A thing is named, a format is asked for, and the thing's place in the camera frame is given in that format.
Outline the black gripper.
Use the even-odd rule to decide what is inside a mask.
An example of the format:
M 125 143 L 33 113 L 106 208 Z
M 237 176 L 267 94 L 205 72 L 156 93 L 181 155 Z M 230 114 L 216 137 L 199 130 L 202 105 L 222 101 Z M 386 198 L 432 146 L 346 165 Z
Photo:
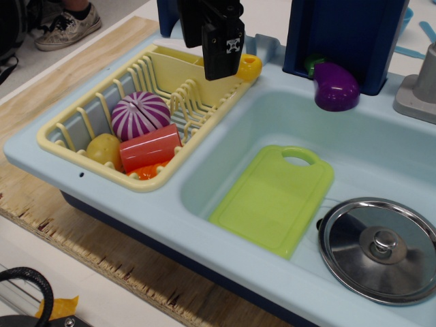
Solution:
M 245 41 L 240 1 L 178 0 L 177 4 L 186 47 L 202 45 L 205 78 L 235 75 Z

